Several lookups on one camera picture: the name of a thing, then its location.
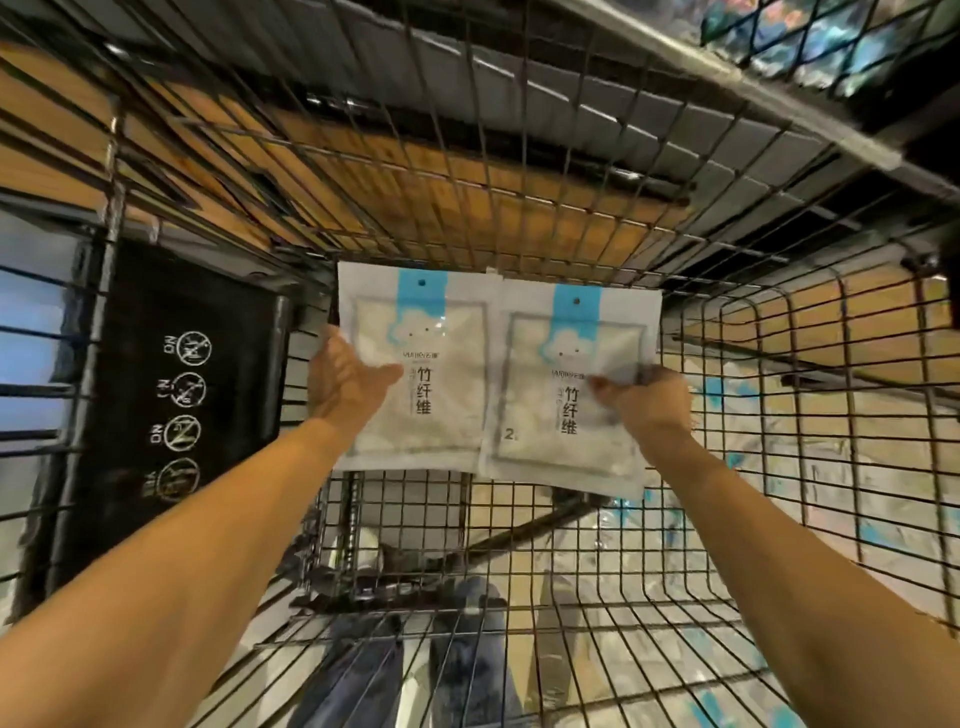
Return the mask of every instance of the black plastic panel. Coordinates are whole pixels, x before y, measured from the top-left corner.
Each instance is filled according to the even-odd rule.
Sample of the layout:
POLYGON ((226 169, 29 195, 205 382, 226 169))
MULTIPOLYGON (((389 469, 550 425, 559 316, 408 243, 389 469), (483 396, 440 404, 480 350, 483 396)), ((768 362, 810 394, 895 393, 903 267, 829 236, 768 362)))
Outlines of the black plastic panel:
POLYGON ((276 305, 160 248, 118 247, 50 588, 276 436, 276 305))

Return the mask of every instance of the metal bar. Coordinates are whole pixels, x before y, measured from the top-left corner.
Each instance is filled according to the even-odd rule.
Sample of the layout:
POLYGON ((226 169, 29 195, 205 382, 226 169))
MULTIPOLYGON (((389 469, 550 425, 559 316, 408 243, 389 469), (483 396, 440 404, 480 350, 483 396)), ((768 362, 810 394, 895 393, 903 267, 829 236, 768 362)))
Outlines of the metal bar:
MULTIPOLYGON (((127 208, 127 185, 120 174, 120 144, 124 137, 124 128, 127 121, 127 114, 119 101, 115 102, 113 117, 110 119, 110 138, 107 145, 107 156, 104 161, 104 168, 107 174, 109 194, 101 213, 101 223, 106 229, 105 248, 103 257, 99 259, 99 264, 90 271, 91 281, 95 281, 99 293, 108 293, 113 279, 113 266, 116 259, 116 245, 120 240, 123 229, 123 220, 127 208)), ((79 451, 84 445, 84 427, 86 418, 89 415, 90 398, 93 396, 95 382, 95 370, 97 363, 98 345, 100 334, 104 326, 104 318, 107 312, 107 299, 104 296, 97 296, 93 302, 92 311, 89 319, 89 330, 91 343, 86 349, 83 370, 79 382, 79 391, 84 395, 82 398, 73 400, 73 406, 67 414, 65 432, 67 433, 67 442, 73 450, 79 451)), ((60 488, 54 488, 51 493, 45 497, 44 505, 63 506, 73 502, 76 499, 76 478, 79 465, 79 456, 77 452, 70 454, 64 463, 63 482, 60 488)), ((50 546, 51 567, 46 573, 46 593, 52 594, 60 583, 61 553, 66 543, 66 523, 64 519, 57 518, 55 530, 53 533, 53 543, 50 546)))

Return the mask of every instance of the finger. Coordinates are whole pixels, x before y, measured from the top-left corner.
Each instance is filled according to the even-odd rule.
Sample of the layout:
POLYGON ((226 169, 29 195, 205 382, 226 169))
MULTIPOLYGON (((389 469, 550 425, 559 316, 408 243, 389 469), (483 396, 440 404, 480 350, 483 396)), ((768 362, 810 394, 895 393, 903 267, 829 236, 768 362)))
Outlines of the finger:
POLYGON ((597 401, 608 407, 615 406, 620 393, 626 389, 622 384, 612 382, 605 376, 591 376, 588 378, 588 382, 597 401))

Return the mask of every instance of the plastic bag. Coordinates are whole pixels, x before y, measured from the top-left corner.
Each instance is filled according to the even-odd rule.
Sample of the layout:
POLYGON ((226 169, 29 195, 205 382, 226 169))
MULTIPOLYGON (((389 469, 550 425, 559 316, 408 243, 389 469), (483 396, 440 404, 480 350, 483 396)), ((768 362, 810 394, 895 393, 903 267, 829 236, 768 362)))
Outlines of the plastic bag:
POLYGON ((639 493, 639 448, 588 375, 632 382, 657 352, 660 291, 504 280, 480 473, 607 496, 639 493))
POLYGON ((365 363, 404 368, 337 468, 474 472, 502 278, 344 262, 337 270, 345 338, 365 363))

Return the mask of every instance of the blue label strip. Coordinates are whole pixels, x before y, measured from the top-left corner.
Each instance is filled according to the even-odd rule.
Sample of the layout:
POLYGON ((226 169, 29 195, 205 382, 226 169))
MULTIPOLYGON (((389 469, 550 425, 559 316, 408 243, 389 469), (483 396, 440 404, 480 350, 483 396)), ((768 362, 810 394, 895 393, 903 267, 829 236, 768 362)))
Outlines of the blue label strip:
POLYGON ((418 309, 434 319, 446 318, 446 271, 399 268, 396 272, 396 318, 387 335, 392 344, 399 344, 394 328, 408 310, 418 309))
POLYGON ((540 347, 540 356, 550 361, 546 350, 562 331, 573 331, 578 338, 596 342, 600 325, 600 296, 598 285, 568 285, 557 283, 553 289, 553 315, 550 333, 540 347))

